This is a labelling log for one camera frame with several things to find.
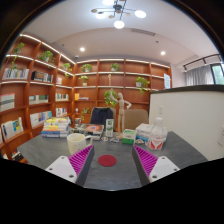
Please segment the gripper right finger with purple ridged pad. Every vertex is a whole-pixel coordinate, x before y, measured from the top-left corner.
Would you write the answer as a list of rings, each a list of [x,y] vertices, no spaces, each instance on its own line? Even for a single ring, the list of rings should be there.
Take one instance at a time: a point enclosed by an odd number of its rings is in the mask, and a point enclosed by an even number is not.
[[[166,156],[156,157],[137,145],[133,146],[132,156],[142,186],[179,171]]]

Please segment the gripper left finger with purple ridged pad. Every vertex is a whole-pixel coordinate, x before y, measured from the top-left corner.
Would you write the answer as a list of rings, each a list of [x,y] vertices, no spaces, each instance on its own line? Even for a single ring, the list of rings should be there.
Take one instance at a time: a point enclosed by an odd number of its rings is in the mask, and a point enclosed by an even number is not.
[[[46,168],[46,171],[84,186],[93,156],[94,146],[90,145],[69,157],[60,156]]]

